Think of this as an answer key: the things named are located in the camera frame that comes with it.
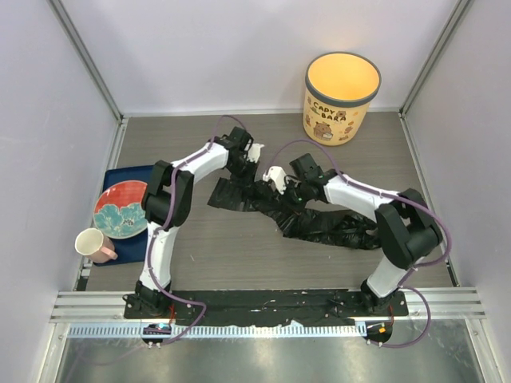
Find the black trash bag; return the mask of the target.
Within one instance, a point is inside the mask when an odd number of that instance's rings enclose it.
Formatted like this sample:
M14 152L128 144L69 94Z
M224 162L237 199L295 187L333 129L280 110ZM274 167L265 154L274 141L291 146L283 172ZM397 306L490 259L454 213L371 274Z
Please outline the black trash bag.
M208 205L259 212L275 221L283 237L289 239L360 250L381 247L377 225L367 217L349 209L318 211L282 197L262 180L220 178Z

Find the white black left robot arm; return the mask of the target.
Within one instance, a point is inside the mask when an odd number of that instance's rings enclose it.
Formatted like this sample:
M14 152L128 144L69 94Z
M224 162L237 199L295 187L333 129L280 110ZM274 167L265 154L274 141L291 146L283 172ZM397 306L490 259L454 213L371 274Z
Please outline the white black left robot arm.
M162 318L170 311L177 300L171 296L172 253L191 211L194 186L224 168L240 178L253 176L262 148L245 129L234 127L183 159L153 165L141 203L148 234L145 262L134 292L123 297L125 318Z

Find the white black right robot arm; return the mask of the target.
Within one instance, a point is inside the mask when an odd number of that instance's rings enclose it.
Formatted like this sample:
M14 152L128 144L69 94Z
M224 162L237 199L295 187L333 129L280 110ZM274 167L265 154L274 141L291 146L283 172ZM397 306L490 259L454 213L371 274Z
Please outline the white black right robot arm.
M263 175L287 202L339 205L370 224L367 231L378 239L383 257L362 282L360 303L368 314L382 313L412 268L443 240L421 193L413 188L401 193L373 188L334 169L324 171L308 153L290 165L291 176L279 166L271 166Z

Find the yellow capybara trash bin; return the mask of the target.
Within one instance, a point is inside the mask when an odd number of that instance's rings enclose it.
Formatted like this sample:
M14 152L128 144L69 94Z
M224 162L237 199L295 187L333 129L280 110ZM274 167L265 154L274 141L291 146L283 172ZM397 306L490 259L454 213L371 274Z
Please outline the yellow capybara trash bin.
M356 53L331 52L305 72L303 128L325 146L352 140L382 83L377 66Z

